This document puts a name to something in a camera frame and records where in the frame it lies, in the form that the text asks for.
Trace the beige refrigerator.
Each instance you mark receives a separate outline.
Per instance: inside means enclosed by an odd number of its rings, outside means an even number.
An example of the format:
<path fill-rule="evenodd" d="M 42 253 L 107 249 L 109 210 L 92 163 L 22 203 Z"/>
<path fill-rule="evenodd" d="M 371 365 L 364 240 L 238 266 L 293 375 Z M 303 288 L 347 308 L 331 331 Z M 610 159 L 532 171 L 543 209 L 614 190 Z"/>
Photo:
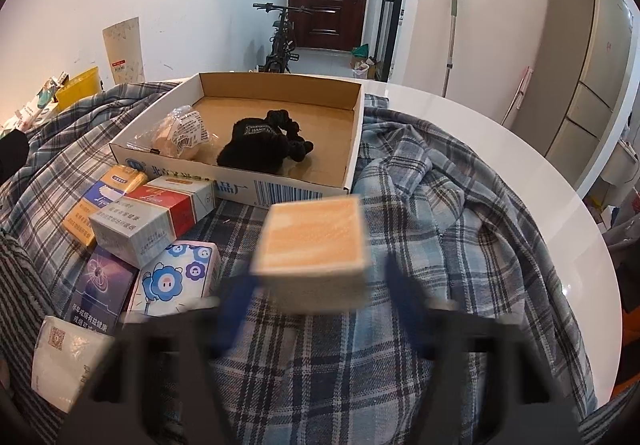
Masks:
<path fill-rule="evenodd" d="M 548 0 L 533 74 L 511 130 L 570 185 L 611 120 L 633 28 L 624 0 Z"/>

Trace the black fuzzy pouch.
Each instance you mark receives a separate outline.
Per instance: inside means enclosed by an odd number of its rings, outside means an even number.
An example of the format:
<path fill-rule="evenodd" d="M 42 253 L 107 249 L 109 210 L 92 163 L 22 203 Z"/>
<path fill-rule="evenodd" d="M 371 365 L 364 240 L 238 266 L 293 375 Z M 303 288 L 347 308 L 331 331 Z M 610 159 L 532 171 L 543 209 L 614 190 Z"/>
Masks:
<path fill-rule="evenodd" d="M 314 150 L 314 144 L 299 132 L 299 124 L 285 109 L 269 110 L 264 119 L 241 119 L 233 125 L 230 142 L 218 154 L 217 165 L 277 174 L 285 159 L 303 162 Z"/>

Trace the small beige square box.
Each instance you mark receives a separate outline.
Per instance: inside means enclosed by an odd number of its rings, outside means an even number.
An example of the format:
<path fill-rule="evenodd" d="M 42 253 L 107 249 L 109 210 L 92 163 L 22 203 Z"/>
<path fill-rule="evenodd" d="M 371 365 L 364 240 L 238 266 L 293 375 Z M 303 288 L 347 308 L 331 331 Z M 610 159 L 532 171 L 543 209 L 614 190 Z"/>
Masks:
<path fill-rule="evenodd" d="M 365 306 L 370 263 L 360 198 L 345 194 L 273 205 L 250 272 L 278 311 L 318 315 Z"/>

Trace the white red medicine box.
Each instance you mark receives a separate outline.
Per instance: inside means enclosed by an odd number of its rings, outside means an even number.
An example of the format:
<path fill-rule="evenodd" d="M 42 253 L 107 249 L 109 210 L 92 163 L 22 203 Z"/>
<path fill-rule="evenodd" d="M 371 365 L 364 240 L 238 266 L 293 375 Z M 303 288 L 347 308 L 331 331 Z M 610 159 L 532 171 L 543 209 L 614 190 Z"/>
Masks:
<path fill-rule="evenodd" d="M 163 176 L 91 214 L 90 223 L 99 247 L 142 269 L 214 206 L 209 180 Z"/>

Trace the black bicycle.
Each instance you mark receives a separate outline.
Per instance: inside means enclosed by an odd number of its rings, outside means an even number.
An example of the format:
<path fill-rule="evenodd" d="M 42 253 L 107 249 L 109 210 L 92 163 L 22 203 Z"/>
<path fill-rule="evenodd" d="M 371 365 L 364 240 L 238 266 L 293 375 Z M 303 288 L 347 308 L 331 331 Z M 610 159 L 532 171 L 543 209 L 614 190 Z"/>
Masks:
<path fill-rule="evenodd" d="M 290 61 L 299 61 L 299 54 L 295 53 L 295 27 L 291 14 L 312 15 L 314 11 L 305 6 L 282 6 L 273 3 L 254 3 L 252 7 L 263 10 L 267 14 L 270 12 L 279 13 L 279 18 L 273 23 L 274 32 L 272 38 L 270 38 L 270 53 L 266 56 L 265 62 L 258 66 L 258 71 L 291 72 L 288 68 L 288 63 Z"/>

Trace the blue flower tissue pack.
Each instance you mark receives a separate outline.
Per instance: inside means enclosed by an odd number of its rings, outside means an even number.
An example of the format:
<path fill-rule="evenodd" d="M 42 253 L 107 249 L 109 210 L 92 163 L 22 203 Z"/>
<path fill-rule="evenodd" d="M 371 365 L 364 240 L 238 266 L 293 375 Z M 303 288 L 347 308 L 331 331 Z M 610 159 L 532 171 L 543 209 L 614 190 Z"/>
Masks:
<path fill-rule="evenodd" d="M 126 315 L 158 317 L 190 309 L 209 295 L 219 262 L 215 243 L 175 241 L 139 273 Z"/>

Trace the pink broom and dustpan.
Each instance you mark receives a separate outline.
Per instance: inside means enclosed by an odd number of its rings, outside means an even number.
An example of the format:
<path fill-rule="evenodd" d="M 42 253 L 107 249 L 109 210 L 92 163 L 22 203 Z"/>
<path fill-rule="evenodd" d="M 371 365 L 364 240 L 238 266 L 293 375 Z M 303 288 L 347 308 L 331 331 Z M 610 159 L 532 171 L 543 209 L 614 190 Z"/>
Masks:
<path fill-rule="evenodd" d="M 530 79 L 532 79 L 532 75 L 533 68 L 531 66 L 527 66 L 523 71 L 520 82 L 518 82 L 518 87 L 516 88 L 510 105 L 508 109 L 506 109 L 506 113 L 502 118 L 501 125 L 505 128 L 510 128 L 516 116 L 518 115 L 526 94 L 527 87 L 529 86 Z"/>

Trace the bagged beige roll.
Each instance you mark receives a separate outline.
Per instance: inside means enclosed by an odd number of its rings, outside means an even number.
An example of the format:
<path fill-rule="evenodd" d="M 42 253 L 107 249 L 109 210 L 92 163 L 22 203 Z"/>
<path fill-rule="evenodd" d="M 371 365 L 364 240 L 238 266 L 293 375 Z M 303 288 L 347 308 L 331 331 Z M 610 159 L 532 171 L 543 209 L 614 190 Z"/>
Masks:
<path fill-rule="evenodd" d="M 127 142 L 132 150 L 168 158 L 191 160 L 216 146 L 218 137 L 207 130 L 201 113 L 191 106 L 172 109 L 152 127 Z"/>

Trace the open cardboard tray box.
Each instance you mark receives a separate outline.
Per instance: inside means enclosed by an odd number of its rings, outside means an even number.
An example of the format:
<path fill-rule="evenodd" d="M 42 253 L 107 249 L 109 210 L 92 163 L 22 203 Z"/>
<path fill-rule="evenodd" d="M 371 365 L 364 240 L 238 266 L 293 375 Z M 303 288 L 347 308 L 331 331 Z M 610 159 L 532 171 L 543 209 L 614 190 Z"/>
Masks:
<path fill-rule="evenodd" d="M 363 86 L 322 76 L 198 73 L 112 141 L 116 161 L 149 177 L 206 178 L 221 200 L 267 209 L 348 194 Z"/>

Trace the dark purple box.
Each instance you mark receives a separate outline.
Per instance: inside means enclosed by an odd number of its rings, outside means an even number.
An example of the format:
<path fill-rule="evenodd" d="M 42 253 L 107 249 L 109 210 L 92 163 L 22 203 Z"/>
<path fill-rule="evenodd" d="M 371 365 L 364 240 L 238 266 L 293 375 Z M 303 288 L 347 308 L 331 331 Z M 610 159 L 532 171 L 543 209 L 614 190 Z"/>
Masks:
<path fill-rule="evenodd" d="M 81 272 L 64 319 L 112 335 L 129 300 L 139 269 L 96 247 Z"/>

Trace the yellow plastic bin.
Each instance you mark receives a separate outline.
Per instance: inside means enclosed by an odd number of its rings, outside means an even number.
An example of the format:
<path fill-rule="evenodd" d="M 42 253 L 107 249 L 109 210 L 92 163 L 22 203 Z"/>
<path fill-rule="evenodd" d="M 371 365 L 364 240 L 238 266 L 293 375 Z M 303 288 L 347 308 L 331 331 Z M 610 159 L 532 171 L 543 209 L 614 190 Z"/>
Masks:
<path fill-rule="evenodd" d="M 103 90 L 98 67 L 91 67 L 66 82 L 55 94 L 58 111 L 70 108 L 82 98 L 91 97 Z"/>

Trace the blue plaid shirt cloth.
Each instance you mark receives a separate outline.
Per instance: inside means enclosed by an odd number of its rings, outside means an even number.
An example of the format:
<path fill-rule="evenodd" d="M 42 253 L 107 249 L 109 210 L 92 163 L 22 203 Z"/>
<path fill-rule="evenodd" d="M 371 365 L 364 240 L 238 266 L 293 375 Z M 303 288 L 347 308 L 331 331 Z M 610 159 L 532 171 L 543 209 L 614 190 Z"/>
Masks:
<path fill-rule="evenodd" d="M 79 101 L 29 134 L 26 164 L 1 189 L 1 355 L 11 401 L 44 443 L 64 416 L 32 391 L 32 353 L 89 257 L 62 218 L 112 164 L 108 143 L 167 92 L 124 84 Z M 354 191 L 372 243 L 370 301 L 355 313 L 296 316 L 255 295 L 235 348 L 212 365 L 241 443 L 405 442 L 433 367 L 413 350 L 385 287 L 389 255 L 430 298 L 518 316 L 575 417 L 596 409 L 585 344 L 544 239 L 469 147 L 369 97 Z"/>

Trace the boxes on hallway floor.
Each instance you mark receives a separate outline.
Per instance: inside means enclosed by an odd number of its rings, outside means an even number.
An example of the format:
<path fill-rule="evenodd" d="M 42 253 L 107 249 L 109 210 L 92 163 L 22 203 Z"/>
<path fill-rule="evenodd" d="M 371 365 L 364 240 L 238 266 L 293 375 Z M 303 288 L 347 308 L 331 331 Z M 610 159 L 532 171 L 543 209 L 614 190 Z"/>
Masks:
<path fill-rule="evenodd" d="M 382 74 L 382 61 L 371 54 L 369 44 L 362 44 L 350 52 L 352 76 L 359 80 L 377 80 Z"/>

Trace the white tissue pack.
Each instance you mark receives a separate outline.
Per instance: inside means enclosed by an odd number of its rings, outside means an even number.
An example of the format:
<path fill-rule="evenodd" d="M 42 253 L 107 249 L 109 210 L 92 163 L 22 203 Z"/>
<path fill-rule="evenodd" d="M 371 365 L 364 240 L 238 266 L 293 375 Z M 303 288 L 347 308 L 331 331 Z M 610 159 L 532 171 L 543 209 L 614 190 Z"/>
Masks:
<path fill-rule="evenodd" d="M 32 391 L 68 413 L 113 341 L 109 335 L 47 316 L 32 358 Z"/>

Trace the white tall tumbler cup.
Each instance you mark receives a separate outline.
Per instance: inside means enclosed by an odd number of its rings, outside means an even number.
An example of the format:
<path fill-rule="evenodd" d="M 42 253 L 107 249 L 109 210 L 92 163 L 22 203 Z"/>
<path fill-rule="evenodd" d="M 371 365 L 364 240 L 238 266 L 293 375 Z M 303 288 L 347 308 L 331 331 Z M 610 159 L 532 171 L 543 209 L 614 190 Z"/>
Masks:
<path fill-rule="evenodd" d="M 144 82 L 139 18 L 115 23 L 102 34 L 114 83 Z"/>

